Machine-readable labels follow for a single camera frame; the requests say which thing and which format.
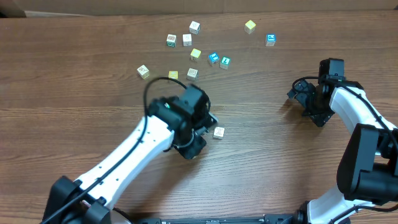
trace blue cube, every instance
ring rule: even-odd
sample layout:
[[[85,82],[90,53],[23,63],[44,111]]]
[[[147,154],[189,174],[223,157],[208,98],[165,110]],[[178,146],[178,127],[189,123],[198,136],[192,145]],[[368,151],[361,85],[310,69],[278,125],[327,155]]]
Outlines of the blue cube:
[[[218,61],[220,60],[218,54],[216,52],[212,53],[209,55],[209,63],[211,66],[213,66],[214,64],[217,64]]]
[[[266,46],[272,47],[275,45],[275,42],[276,42],[276,35],[275,34],[267,34]]]

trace table surface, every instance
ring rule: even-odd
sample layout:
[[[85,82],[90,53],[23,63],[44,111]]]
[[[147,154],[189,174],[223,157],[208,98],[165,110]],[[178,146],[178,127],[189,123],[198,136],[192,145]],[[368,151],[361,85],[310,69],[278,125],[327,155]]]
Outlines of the table surface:
[[[251,35],[243,29],[250,19]],[[183,47],[191,21],[202,28]],[[266,33],[276,34],[274,47],[265,47]],[[167,34],[177,35],[176,48]],[[344,59],[346,77],[398,123],[397,11],[1,19],[0,49],[0,223],[38,223],[61,175],[77,178],[129,135],[143,115],[142,64],[151,77],[176,70],[185,83],[198,69],[195,84],[225,133],[207,134],[197,159],[176,151],[154,159],[117,204],[134,216],[287,213],[335,185],[348,131],[336,115],[316,127],[286,96],[323,59]],[[229,70],[209,66],[212,52],[231,58]],[[159,82],[149,98],[181,92]],[[397,217],[360,212],[352,220]]]

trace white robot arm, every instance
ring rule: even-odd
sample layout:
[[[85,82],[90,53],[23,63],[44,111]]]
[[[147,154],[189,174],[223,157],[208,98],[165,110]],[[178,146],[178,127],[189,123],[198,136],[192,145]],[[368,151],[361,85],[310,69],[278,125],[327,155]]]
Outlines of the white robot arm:
[[[43,224],[115,223],[120,215],[111,215],[114,205],[154,157],[174,147],[184,158],[193,159],[206,145],[201,134],[218,122],[210,113],[208,96],[195,85],[188,86],[181,97],[154,100],[146,114],[129,137],[92,170],[74,182],[62,177],[53,184]]]
[[[319,85],[305,81],[310,78],[317,79]],[[372,209],[396,200],[396,162],[374,163],[375,155],[396,161],[396,136],[392,134],[396,127],[370,104],[359,83],[345,81],[344,61],[321,61],[319,77],[298,79],[288,96],[303,105],[303,116],[309,116],[317,126],[323,126],[336,113],[351,134],[338,168],[337,184],[299,211],[305,213],[307,223],[347,223],[347,218],[361,208]]]
[[[355,91],[357,94],[360,94],[364,100],[368,100],[364,90],[360,90],[359,88],[355,87],[349,88]],[[374,115],[363,103],[363,101],[342,87],[335,88],[331,95],[329,105],[331,110],[343,120],[343,123],[350,134],[353,133],[357,124],[369,124],[375,126],[376,128],[382,129],[380,123],[376,121]],[[381,119],[390,130],[396,128],[385,118]],[[338,186],[335,185],[320,198],[312,200],[308,203],[308,222],[311,224],[328,223],[339,214],[351,209],[354,205],[375,206],[375,204],[372,202],[364,200],[345,200],[344,194],[341,193],[338,189]],[[354,212],[355,211],[350,212],[348,215],[340,218],[335,223],[339,223],[340,221],[352,215]]]

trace wire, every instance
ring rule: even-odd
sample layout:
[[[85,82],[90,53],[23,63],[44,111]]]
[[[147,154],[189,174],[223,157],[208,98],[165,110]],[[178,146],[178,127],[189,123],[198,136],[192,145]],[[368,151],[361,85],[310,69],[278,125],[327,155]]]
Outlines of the wire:
[[[398,204],[391,207],[391,208],[374,208],[374,207],[370,207],[370,206],[364,206],[364,205],[355,205],[352,208],[350,208],[349,210],[341,213],[340,215],[338,215],[336,218],[330,220],[330,224],[333,224],[335,222],[337,222],[338,220],[344,218],[346,215],[349,215],[351,212],[355,211],[358,212],[359,209],[366,209],[366,210],[372,210],[375,212],[393,212],[395,210],[398,209]]]
[[[298,83],[300,81],[303,81],[303,80],[306,80],[306,79],[322,80],[322,78],[320,78],[320,77],[303,77],[303,78],[299,78],[298,80],[294,81],[293,84],[292,84],[293,90],[296,91],[296,93],[309,93],[308,91],[302,91],[302,90],[298,90],[298,89],[295,88],[296,83]],[[392,134],[392,131],[387,127],[386,124],[384,124],[384,122],[382,121],[382,116],[379,116],[377,114],[377,112],[374,110],[373,106],[370,104],[370,102],[368,100],[365,100],[361,96],[361,94],[357,94],[355,91],[353,91],[352,89],[348,88],[346,85],[344,85],[342,83],[338,83],[338,82],[334,82],[334,81],[326,80],[326,79],[323,79],[323,81],[325,81],[326,83],[329,83],[329,84],[336,85],[337,87],[342,87],[346,91],[351,93],[352,95],[354,95],[357,98],[359,98],[366,105],[366,107],[368,107],[369,111],[375,117],[376,121],[387,131],[389,137],[391,138],[392,144],[394,145],[394,147],[396,149],[396,153],[398,154],[398,143],[397,143],[397,140],[395,139],[394,135]],[[391,208],[374,208],[374,207],[364,206],[364,205],[355,205],[352,208],[350,208],[349,210],[347,210],[347,211],[343,212],[342,214],[338,215],[336,218],[332,219],[330,221],[330,223],[334,223],[334,222],[338,221],[339,219],[345,217],[346,215],[350,214],[351,212],[358,211],[359,209],[372,210],[372,211],[376,211],[376,212],[393,212],[395,210],[398,210],[398,204],[393,206],[393,207],[391,207]]]
[[[319,80],[320,78],[319,77],[302,77],[302,78],[299,78],[298,80],[296,80],[296,81],[294,81],[293,82],[293,84],[292,84],[292,89],[296,92],[296,93],[309,93],[309,91],[303,91],[303,90],[298,90],[298,89],[296,89],[296,83],[298,83],[298,82],[300,82],[300,81],[303,81],[303,80],[307,80],[307,79],[316,79],[316,80]]]
[[[126,160],[130,154],[136,149],[136,147],[138,146],[139,143],[141,143],[142,138],[144,138],[144,135],[146,133],[146,129],[147,129],[147,124],[148,124],[148,107],[147,107],[147,92],[149,87],[156,81],[158,80],[170,80],[172,82],[175,82],[177,84],[179,84],[180,86],[182,86],[184,89],[187,88],[187,86],[185,86],[182,82],[178,81],[178,80],[174,80],[172,78],[168,78],[168,77],[157,77],[154,78],[153,80],[151,80],[144,89],[144,95],[143,95],[143,100],[144,100],[144,128],[142,129],[141,135],[139,136],[139,138],[137,139],[137,142],[133,145],[133,147],[117,162],[115,163],[115,165],[113,165],[108,171],[106,171],[100,178],[98,178],[94,183],[92,183],[86,190],[82,191],[81,194],[79,194],[77,197],[75,197],[74,199],[70,200],[68,203],[66,203],[63,207],[61,207],[60,209],[58,209],[57,211],[55,211],[53,214],[51,214],[51,216],[49,216],[47,219],[45,219],[44,221],[41,222],[41,224],[46,224],[49,221],[53,220],[55,217],[57,217],[58,215],[60,215],[62,212],[64,212],[67,208],[69,208],[71,205],[78,203],[80,201],[83,200],[83,198],[88,194],[89,191],[91,191],[95,186],[97,186],[99,183],[101,183],[108,175],[110,175],[110,173],[112,173],[112,171],[114,171],[124,160]]]

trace block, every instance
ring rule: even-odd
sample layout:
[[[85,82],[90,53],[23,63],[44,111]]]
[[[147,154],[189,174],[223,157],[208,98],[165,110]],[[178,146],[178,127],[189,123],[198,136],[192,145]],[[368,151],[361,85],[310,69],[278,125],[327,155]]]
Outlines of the block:
[[[192,36],[191,34],[183,34],[182,35],[182,45],[191,46],[192,45]]]
[[[209,55],[208,61],[211,66],[217,64],[219,60],[220,60],[220,58],[216,52]]]
[[[253,33],[255,29],[256,24],[251,20],[244,25],[244,31],[246,31],[248,34]]]
[[[145,65],[141,65],[141,67],[137,68],[137,72],[143,79],[149,76],[149,69]]]
[[[176,40],[177,40],[177,36],[176,36],[176,35],[169,34],[169,35],[167,36],[167,40],[166,40],[167,46],[169,46],[169,47],[175,47],[175,41],[176,41]]]
[[[224,128],[216,127],[214,129],[213,138],[222,139],[224,137]]]
[[[231,59],[229,57],[223,57],[223,59],[220,62],[220,68],[228,70],[229,63],[231,63]]]
[[[190,68],[187,73],[187,80],[196,80],[198,78],[198,70]]]
[[[169,78],[178,79],[178,71],[169,71]]]
[[[275,34],[267,34],[267,39],[266,39],[266,46],[267,47],[272,47],[275,45],[276,42],[276,35]]]
[[[194,62],[199,61],[201,51],[198,49],[193,49],[191,52],[191,60]]]
[[[192,34],[199,34],[200,30],[200,23],[192,21],[191,25],[189,26],[189,32]]]

